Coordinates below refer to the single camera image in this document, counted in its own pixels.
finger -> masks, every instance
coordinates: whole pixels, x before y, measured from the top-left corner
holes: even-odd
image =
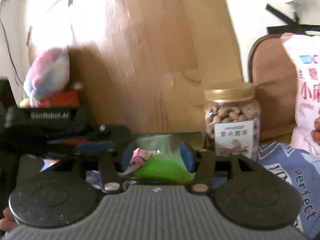
[[[7,218],[9,221],[15,221],[14,220],[14,217],[12,215],[12,212],[10,210],[10,208],[5,208],[4,211],[3,211],[3,215],[5,218]]]
[[[16,221],[9,221],[7,219],[1,219],[0,220],[0,229],[5,232],[10,232],[12,229],[14,229],[17,226]]]

black round pad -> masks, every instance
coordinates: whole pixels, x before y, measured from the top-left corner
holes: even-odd
[[[55,228],[88,216],[97,200],[96,190],[85,180],[68,172],[48,172],[15,188],[9,206],[22,224]]]
[[[292,225],[302,204],[292,186],[254,171],[243,172],[217,188],[214,201],[228,219],[257,229]]]

green plastic bag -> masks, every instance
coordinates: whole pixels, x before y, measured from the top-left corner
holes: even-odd
[[[151,154],[145,165],[135,172],[134,178],[149,182],[175,183],[192,180],[194,174],[187,171],[180,156],[180,142],[174,134],[138,138],[136,145]]]

plastic jar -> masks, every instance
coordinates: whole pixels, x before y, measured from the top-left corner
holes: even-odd
[[[240,81],[224,83],[205,90],[204,97],[206,134],[216,154],[256,159],[260,105],[254,86]]]

plush toy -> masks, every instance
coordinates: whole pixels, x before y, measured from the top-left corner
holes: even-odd
[[[42,53],[31,65],[23,88],[31,106],[63,91],[69,81],[69,56],[65,49],[52,48]]]

